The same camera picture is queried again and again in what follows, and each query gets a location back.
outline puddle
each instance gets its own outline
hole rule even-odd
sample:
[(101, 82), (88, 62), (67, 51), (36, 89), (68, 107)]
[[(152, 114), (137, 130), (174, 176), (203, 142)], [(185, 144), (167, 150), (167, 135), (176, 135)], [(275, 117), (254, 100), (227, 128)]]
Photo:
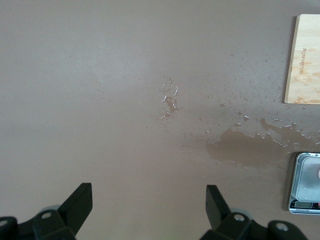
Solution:
[[(210, 157), (219, 162), (267, 168), (274, 165), (281, 167), (282, 160), (290, 153), (320, 151), (320, 145), (317, 144), (319, 140), (314, 141), (304, 136), (295, 123), (283, 127), (267, 124), (265, 119), (261, 119), (260, 123), (266, 131), (265, 136), (260, 133), (248, 136), (229, 128), (222, 133), (220, 141), (206, 141)], [(275, 134), (279, 135), (281, 140), (275, 140)]]
[(261, 126), (265, 131), (274, 131), (277, 133), (281, 140), (278, 141), (278, 144), (283, 148), (286, 148), (287, 152), (295, 152), (295, 151), (307, 151), (313, 152), (320, 148), (316, 146), (313, 139), (310, 137), (306, 137), (302, 130), (298, 129), (296, 123), (292, 123), (287, 126), (276, 127), (266, 123), (266, 120), (262, 118), (260, 120)]
[(287, 153), (283, 147), (273, 141), (270, 135), (261, 138), (247, 136), (239, 131), (226, 130), (216, 143), (206, 142), (206, 149), (210, 157), (219, 162), (228, 162), (267, 168), (274, 165), (278, 159)]

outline wooden cutting board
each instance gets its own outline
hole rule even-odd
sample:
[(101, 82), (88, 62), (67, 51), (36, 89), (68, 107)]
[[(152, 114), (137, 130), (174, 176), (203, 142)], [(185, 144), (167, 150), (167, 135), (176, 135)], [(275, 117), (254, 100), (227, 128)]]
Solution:
[(297, 17), (284, 102), (320, 104), (320, 15)]

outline kitchen scale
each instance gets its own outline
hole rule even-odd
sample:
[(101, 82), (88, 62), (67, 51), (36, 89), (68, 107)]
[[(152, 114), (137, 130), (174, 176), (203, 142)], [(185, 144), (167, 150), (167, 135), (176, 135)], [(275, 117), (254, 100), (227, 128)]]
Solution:
[(296, 157), (288, 208), (293, 214), (320, 215), (320, 153)]

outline digital scale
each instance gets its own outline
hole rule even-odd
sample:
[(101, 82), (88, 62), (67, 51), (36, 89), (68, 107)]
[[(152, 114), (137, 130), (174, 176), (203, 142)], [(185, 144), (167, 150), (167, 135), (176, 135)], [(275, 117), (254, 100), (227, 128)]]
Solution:
[(320, 215), (320, 153), (296, 157), (288, 208), (293, 214)]

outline water spill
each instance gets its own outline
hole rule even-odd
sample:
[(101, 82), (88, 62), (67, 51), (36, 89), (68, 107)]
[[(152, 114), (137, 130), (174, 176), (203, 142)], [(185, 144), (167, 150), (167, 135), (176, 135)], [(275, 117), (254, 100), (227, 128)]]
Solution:
[(161, 117), (161, 119), (164, 119), (164, 118), (169, 118), (172, 116), (172, 114), (175, 112), (175, 111), (178, 111), (180, 110), (181, 108), (178, 108), (177, 107), (177, 99), (174, 99), (173, 97), (171, 96), (168, 96), (164, 99), (164, 101), (161, 101), (161, 102), (165, 102), (167, 104), (167, 106), (169, 107), (169, 111), (165, 111), (164, 115)]
[(257, 134), (250, 137), (229, 128), (220, 139), (216, 143), (206, 142), (210, 157), (217, 161), (267, 168), (271, 165), (279, 165), (279, 159), (287, 153), (283, 147), (273, 142), (270, 135), (266, 135), (264, 139)]
[(297, 129), (297, 123), (292, 123), (291, 125), (286, 125), (283, 127), (277, 127), (270, 124), (267, 124), (266, 120), (263, 118), (260, 120), (261, 126), (266, 131), (274, 131), (280, 137), (279, 145), (287, 145), (288, 152), (296, 151), (315, 151), (315, 142), (310, 138), (306, 137), (305, 134), (302, 134), (302, 129)]
[(282, 160), (287, 159), (288, 154), (294, 152), (319, 152), (319, 139), (312, 138), (301, 133), (296, 123), (283, 127), (267, 124), (265, 119), (260, 120), (265, 133), (254, 131), (247, 135), (239, 131), (227, 129), (220, 136), (220, 141), (206, 141), (206, 149), (210, 157), (217, 161), (227, 163), (235, 162), (242, 166), (267, 168), (270, 166), (281, 167)]
[(162, 115), (161, 119), (167, 119), (171, 117), (175, 111), (181, 109), (177, 107), (178, 86), (175, 85), (168, 76), (161, 76), (157, 81), (162, 81), (160, 92), (162, 92), (163, 96), (161, 97), (161, 103), (166, 103), (168, 107), (164, 113), (160, 113)]

